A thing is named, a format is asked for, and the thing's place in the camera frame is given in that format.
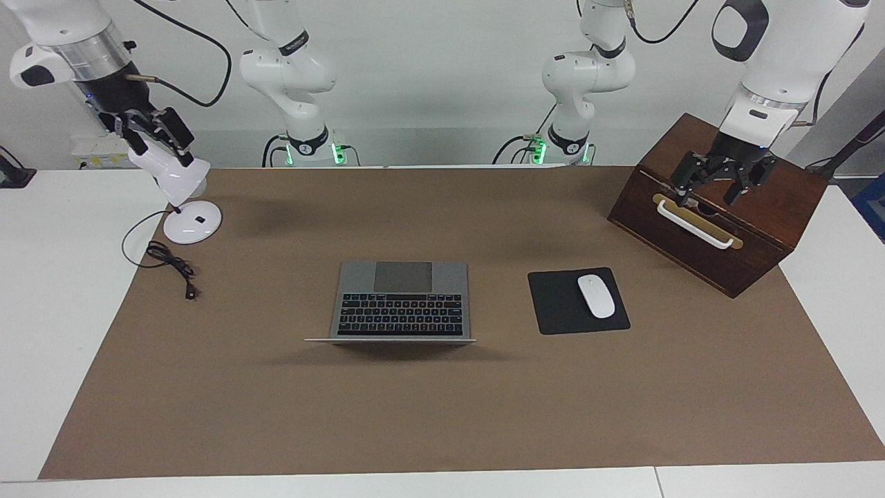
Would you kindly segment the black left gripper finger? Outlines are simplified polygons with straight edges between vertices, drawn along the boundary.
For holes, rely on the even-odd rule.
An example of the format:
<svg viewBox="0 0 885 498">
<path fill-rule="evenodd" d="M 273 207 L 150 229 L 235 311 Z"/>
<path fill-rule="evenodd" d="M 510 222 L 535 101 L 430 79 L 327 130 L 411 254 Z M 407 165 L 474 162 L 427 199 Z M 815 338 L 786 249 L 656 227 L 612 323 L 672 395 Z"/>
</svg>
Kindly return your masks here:
<svg viewBox="0 0 885 498">
<path fill-rule="evenodd" d="M 700 177 L 705 174 L 707 158 L 695 152 L 686 152 L 682 160 L 671 174 L 674 192 L 676 192 L 677 207 L 685 207 L 689 200 L 689 192 L 694 189 L 693 184 L 700 182 Z"/>
<path fill-rule="evenodd" d="M 728 173 L 733 179 L 733 183 L 728 187 L 723 196 L 723 201 L 727 205 L 734 205 L 740 196 L 749 192 L 753 186 L 761 186 L 767 182 L 776 164 L 774 162 L 758 162 L 757 164 L 747 167 L 740 162 L 734 162 L 728 166 Z"/>
</svg>

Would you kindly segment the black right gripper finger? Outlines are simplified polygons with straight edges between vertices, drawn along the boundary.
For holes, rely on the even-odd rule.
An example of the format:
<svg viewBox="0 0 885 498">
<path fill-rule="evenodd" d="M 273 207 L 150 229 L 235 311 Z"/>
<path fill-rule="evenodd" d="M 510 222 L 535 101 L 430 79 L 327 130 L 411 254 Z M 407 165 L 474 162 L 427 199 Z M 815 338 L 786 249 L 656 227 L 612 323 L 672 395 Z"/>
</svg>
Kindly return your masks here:
<svg viewBox="0 0 885 498">
<path fill-rule="evenodd" d="M 135 114 L 104 114 L 104 126 L 108 132 L 116 133 L 137 156 L 148 151 L 148 145 L 139 135 L 141 123 Z"/>
<path fill-rule="evenodd" d="M 174 108 L 153 111 L 152 138 L 173 151 L 181 166 L 189 167 L 193 163 L 190 146 L 195 136 Z"/>
</svg>

